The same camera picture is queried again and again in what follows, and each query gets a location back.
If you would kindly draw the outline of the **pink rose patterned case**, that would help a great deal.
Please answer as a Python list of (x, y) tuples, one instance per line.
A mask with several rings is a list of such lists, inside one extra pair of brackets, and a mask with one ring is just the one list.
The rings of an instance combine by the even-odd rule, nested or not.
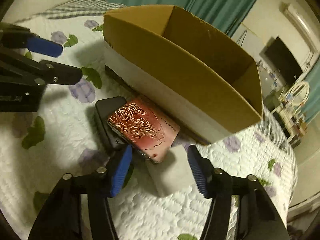
[(163, 161), (181, 129), (152, 101), (141, 95), (114, 111), (108, 117), (108, 123), (154, 163)]

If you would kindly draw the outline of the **white square charger box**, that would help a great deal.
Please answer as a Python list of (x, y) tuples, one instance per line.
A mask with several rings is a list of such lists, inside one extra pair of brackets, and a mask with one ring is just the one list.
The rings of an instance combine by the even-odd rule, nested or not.
[(170, 148), (161, 163), (147, 161), (146, 166), (160, 197), (166, 197), (195, 184), (187, 151), (182, 145)]

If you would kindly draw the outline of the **black power bank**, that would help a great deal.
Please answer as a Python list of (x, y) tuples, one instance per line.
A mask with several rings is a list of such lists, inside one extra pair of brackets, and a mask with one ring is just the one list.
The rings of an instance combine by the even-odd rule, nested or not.
[(101, 99), (95, 103), (97, 129), (100, 139), (107, 151), (114, 151), (125, 145), (125, 142), (112, 130), (108, 123), (108, 117), (118, 108), (125, 105), (125, 103), (126, 99), (121, 96)]

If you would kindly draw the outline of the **grey checkered bed sheet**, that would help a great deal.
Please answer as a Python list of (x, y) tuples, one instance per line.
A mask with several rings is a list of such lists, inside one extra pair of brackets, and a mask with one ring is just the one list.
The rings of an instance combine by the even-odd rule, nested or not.
[(123, 7), (126, 7), (126, 5), (111, 3), (108, 0), (68, 0), (43, 12), (15, 20), (14, 23), (25, 22), (38, 16), (43, 16), (49, 20), (61, 20), (80, 16), (101, 16), (108, 10)]

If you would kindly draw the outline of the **white floral quilt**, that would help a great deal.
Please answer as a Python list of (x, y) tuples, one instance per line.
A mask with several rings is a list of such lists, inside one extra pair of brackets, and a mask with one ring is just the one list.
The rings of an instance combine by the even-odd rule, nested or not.
[[(28, 238), (44, 200), (64, 173), (88, 174), (107, 159), (95, 125), (95, 102), (130, 94), (105, 74), (103, 33), (93, 30), (102, 22), (102, 16), (36, 16), (21, 22), (48, 40), (77, 38), (56, 61), (85, 73), (78, 85), (49, 85), (36, 113), (1, 114), (1, 211), (21, 239)], [(297, 167), (292, 148), (274, 142), (276, 127), (265, 112), (262, 122), (198, 149), (232, 176), (256, 175), (286, 221)], [(120, 239), (199, 238), (209, 207), (210, 200), (194, 183), (160, 197), (138, 154), (128, 184), (110, 200)]]

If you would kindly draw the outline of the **brown cardboard box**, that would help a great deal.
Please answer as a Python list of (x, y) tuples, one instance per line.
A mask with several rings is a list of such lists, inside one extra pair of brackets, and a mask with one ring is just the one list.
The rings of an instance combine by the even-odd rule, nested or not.
[(263, 98), (255, 60), (176, 5), (104, 14), (105, 65), (207, 145), (257, 124)]

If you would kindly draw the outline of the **white dressing table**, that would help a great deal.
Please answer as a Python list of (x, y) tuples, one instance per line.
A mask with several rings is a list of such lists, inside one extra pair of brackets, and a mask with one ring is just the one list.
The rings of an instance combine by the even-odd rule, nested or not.
[(280, 126), (290, 144), (294, 144), (306, 135), (307, 123), (305, 115), (301, 113), (300, 106), (294, 109), (292, 105), (280, 102), (271, 113), (279, 117)]

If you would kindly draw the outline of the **oval vanity mirror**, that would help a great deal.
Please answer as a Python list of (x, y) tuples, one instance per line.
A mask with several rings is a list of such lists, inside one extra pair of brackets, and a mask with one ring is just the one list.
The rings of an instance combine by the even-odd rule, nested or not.
[(310, 85), (307, 81), (295, 83), (289, 90), (291, 95), (290, 105), (292, 107), (302, 107), (308, 100)]

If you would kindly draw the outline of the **teal curtain right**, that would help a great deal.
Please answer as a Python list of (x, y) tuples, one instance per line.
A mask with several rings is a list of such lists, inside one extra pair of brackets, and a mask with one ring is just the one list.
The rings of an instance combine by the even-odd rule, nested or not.
[(320, 60), (313, 66), (312, 70), (305, 77), (304, 81), (309, 83), (308, 100), (302, 107), (302, 112), (305, 115), (305, 121), (309, 123), (319, 112), (320, 107)]

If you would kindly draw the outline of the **white air conditioner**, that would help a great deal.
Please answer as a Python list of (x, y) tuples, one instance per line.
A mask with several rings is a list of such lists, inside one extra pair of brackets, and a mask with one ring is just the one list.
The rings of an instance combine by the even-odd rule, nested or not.
[(301, 37), (308, 45), (313, 53), (318, 53), (318, 38), (315, 32), (308, 25), (306, 20), (298, 13), (292, 4), (285, 4), (283, 14), (293, 24), (295, 29), (300, 33)]

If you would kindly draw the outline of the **black wall television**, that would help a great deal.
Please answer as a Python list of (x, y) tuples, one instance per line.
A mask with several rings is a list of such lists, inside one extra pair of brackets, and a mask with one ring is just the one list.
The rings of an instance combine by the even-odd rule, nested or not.
[(287, 85), (292, 86), (303, 74), (296, 58), (279, 36), (267, 47), (264, 54), (279, 71)]

